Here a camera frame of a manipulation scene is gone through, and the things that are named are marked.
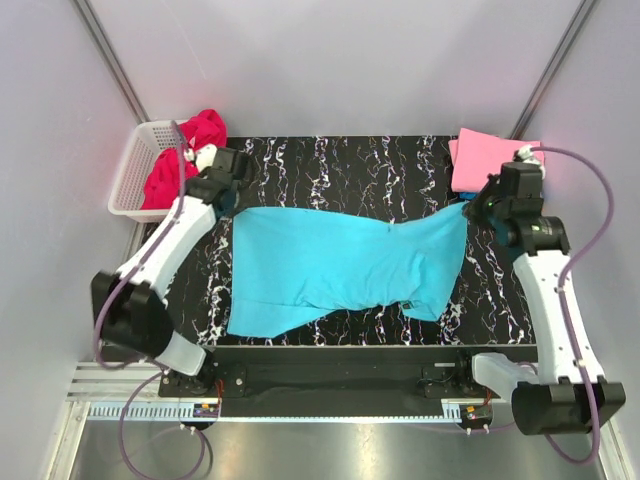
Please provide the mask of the cyan t shirt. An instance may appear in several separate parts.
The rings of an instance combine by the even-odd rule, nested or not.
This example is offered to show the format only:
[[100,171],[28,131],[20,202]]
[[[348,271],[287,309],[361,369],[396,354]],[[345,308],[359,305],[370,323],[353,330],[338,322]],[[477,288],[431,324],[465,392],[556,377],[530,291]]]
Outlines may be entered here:
[[337,212],[255,207],[233,220],[231,335],[274,338],[338,310],[400,304],[411,319],[445,312],[466,251],[456,203],[389,223]]

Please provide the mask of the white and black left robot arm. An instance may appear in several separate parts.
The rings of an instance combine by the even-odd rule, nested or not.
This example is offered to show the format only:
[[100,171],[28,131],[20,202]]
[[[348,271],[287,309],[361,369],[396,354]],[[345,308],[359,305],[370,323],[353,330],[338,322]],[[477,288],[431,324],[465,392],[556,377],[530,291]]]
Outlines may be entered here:
[[215,147],[210,158],[198,175],[180,177],[177,198],[146,243],[116,272],[100,271],[91,281],[96,360],[102,342],[116,345],[181,373],[196,396],[214,388],[216,372],[205,365],[205,349],[175,329],[164,300],[193,247],[236,212],[251,171],[249,156],[238,150]]

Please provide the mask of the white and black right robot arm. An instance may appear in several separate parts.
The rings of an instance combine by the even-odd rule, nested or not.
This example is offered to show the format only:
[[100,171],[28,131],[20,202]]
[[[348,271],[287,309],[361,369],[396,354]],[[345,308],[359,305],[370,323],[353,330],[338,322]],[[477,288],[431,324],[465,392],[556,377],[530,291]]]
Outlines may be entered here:
[[540,166],[505,163],[464,209],[508,250],[534,328],[537,369],[504,354],[479,353],[454,371],[454,384],[466,396],[488,388],[509,402],[525,435],[594,434],[626,394],[621,383],[606,380],[591,349],[570,280],[566,229],[559,218],[544,215],[542,186]]

